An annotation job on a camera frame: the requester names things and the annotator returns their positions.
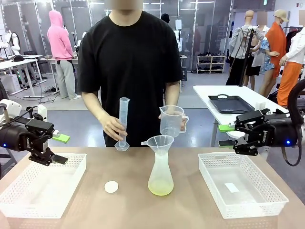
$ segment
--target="black cap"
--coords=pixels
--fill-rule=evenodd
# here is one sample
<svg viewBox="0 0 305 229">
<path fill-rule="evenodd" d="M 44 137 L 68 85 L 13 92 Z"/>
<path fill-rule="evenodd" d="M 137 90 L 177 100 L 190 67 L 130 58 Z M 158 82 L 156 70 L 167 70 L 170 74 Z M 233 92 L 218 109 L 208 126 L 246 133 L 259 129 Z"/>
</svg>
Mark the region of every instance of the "black cap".
<svg viewBox="0 0 305 229">
<path fill-rule="evenodd" d="M 162 14 L 161 20 L 165 21 L 166 23 L 170 22 L 170 16 L 167 13 Z"/>
</svg>

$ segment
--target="white shelf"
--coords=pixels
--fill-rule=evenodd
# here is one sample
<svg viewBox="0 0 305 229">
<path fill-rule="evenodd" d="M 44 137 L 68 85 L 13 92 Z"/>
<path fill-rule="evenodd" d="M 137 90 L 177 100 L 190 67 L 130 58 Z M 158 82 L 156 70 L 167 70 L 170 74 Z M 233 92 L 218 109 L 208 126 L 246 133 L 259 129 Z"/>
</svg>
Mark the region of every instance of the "white shelf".
<svg viewBox="0 0 305 229">
<path fill-rule="evenodd" d="M 199 63 L 199 60 L 200 60 L 200 58 L 210 58 L 210 60 L 211 60 L 211 62 L 210 63 Z M 221 63 L 213 63 L 212 61 L 213 61 L 213 58 L 223 58 L 223 60 L 221 60 L 221 61 L 223 61 L 223 62 L 221 62 Z M 221 56 L 197 56 L 197 72 L 199 73 L 199 72 L 209 72 L 209 73 L 212 73 L 212 71 L 218 71 L 218 72 L 224 72 L 224 64 L 225 64 L 225 59 L 226 59 L 226 56 L 225 55 L 221 55 Z M 212 69 L 212 65 L 213 64 L 218 64 L 218 65 L 221 65 L 222 66 L 222 69 L 215 69 L 215 70 L 213 70 Z M 199 70 L 198 68 L 199 68 L 199 65 L 209 65 L 210 66 L 210 69 L 209 70 Z"/>
</svg>

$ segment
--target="yellow liquid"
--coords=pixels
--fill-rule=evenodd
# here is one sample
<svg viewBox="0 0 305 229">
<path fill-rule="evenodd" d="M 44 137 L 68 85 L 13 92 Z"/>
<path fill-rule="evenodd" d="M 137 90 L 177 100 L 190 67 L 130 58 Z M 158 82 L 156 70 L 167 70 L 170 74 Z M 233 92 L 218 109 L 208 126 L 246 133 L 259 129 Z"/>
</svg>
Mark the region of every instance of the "yellow liquid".
<svg viewBox="0 0 305 229">
<path fill-rule="evenodd" d="M 157 196 L 166 196 L 173 190 L 173 183 L 165 180 L 154 180 L 148 183 L 148 189 Z"/>
</svg>

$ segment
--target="white plastic basket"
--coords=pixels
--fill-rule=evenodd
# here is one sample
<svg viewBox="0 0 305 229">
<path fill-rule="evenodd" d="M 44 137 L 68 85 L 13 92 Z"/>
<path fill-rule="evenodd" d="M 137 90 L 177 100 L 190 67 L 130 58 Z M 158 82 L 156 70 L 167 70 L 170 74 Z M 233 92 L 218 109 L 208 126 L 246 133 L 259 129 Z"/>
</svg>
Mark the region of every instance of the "white plastic basket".
<svg viewBox="0 0 305 229">
<path fill-rule="evenodd" d="M 224 219 L 277 216 L 289 200 L 248 156 L 199 154 L 199 170 Z"/>
<path fill-rule="evenodd" d="M 0 195 L 6 217 L 60 219 L 86 170 L 86 154 L 59 154 L 65 165 L 31 162 Z"/>
</svg>

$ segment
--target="black t-shirt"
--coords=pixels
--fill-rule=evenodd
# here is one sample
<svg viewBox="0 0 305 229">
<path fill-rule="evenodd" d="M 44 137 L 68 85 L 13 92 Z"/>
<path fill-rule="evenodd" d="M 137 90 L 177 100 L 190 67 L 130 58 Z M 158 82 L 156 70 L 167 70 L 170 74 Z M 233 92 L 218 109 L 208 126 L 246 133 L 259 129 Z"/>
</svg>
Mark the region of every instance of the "black t-shirt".
<svg viewBox="0 0 305 229">
<path fill-rule="evenodd" d="M 102 107 L 111 116 L 119 118 L 121 97 L 130 99 L 126 141 L 140 146 L 160 134 L 165 83 L 183 77 L 176 36 L 168 24 L 144 11 L 127 27 L 107 16 L 82 40 L 78 76 L 82 92 L 101 89 Z M 104 136 L 106 146 L 115 145 Z"/>
</svg>

